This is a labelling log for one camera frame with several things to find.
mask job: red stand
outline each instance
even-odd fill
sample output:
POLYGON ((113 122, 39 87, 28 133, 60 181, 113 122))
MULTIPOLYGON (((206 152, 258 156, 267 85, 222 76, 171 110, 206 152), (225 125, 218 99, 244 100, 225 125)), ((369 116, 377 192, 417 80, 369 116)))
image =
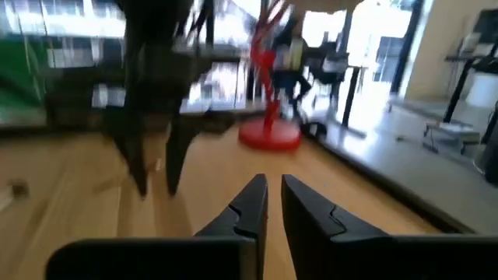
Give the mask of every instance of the red stand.
MULTIPOLYGON (((270 28, 262 28, 262 31, 268 32, 270 28)), ((258 68, 259 78, 265 87, 266 115, 262 119, 255 119, 242 124, 239 130, 239 141, 254 149, 292 151, 299 148, 301 132, 297 124, 279 118, 280 101, 275 96, 269 74, 269 69, 273 66, 273 61, 275 60, 275 53, 272 51, 260 52, 261 38, 262 35, 259 33, 254 35, 251 60, 258 68)))

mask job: black stand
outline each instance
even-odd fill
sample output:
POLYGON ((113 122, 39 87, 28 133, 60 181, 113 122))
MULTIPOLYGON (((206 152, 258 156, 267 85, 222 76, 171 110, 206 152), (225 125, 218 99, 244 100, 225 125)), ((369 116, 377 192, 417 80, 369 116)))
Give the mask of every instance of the black stand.
POLYGON ((461 92, 464 90, 465 82, 467 82, 468 73, 470 69, 474 65, 474 62, 478 58, 469 58, 464 65, 464 69, 461 72, 460 79, 458 80, 457 87, 455 88, 453 95, 450 99, 450 104, 446 109, 446 113, 444 113, 443 122, 449 123, 451 122, 451 118, 453 117, 454 109, 457 107, 458 101, 460 100, 461 92))
POLYGON ((249 72, 247 74, 247 86, 246 86, 246 99, 249 101, 254 100, 254 67, 251 65, 249 67, 249 72))
POLYGON ((496 121, 498 121, 498 112, 496 112, 498 108, 495 107, 495 111, 493 112, 493 115, 491 119, 489 120, 488 127, 486 128, 486 132, 484 133, 484 136, 482 136, 481 139, 481 144, 486 145, 489 142, 489 139, 491 138, 491 134, 493 133, 493 130, 496 125, 496 121))
POLYGON ((349 84, 348 97, 345 101, 344 114, 341 125, 345 128, 349 126, 349 115, 351 114, 352 100, 355 98, 356 84, 358 83, 359 67, 352 68, 351 82, 349 84))

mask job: wall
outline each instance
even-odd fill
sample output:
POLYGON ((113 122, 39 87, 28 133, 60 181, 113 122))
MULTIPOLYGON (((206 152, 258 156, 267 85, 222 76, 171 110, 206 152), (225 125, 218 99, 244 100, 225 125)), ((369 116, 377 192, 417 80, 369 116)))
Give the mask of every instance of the wall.
POLYGON ((496 7, 498 0, 426 0, 400 96, 409 100, 447 98, 453 65, 444 58, 457 51, 482 9, 496 7))
POLYGON ((0 40, 0 107, 38 107, 43 84, 35 79, 47 64, 47 48, 39 41, 0 40))

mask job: desk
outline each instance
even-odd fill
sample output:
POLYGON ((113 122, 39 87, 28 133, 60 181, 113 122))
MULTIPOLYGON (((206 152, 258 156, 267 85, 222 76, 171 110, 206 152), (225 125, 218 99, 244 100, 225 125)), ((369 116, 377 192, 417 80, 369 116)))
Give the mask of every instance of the desk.
POLYGON ((0 145, 0 180, 23 178, 27 199, 0 212, 0 279, 43 278, 49 256, 90 237, 191 236, 224 209, 256 174, 268 178, 265 279, 295 279, 283 229, 280 178, 290 173, 388 233, 436 230, 364 177, 303 142, 294 154, 240 146, 237 129, 198 137, 190 147, 174 198, 165 186, 165 135, 146 139, 149 196, 142 201, 112 142, 98 134, 28 138, 0 145))

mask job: green wall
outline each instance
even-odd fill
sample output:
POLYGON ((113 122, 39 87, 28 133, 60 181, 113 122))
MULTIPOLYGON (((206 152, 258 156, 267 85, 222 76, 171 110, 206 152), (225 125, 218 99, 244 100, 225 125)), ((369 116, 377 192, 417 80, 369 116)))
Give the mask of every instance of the green wall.
POLYGON ((47 46, 39 40, 28 41, 30 72, 25 43, 19 39, 0 40, 0 107, 40 107, 44 87, 39 79, 33 77, 40 68, 47 67, 47 46))

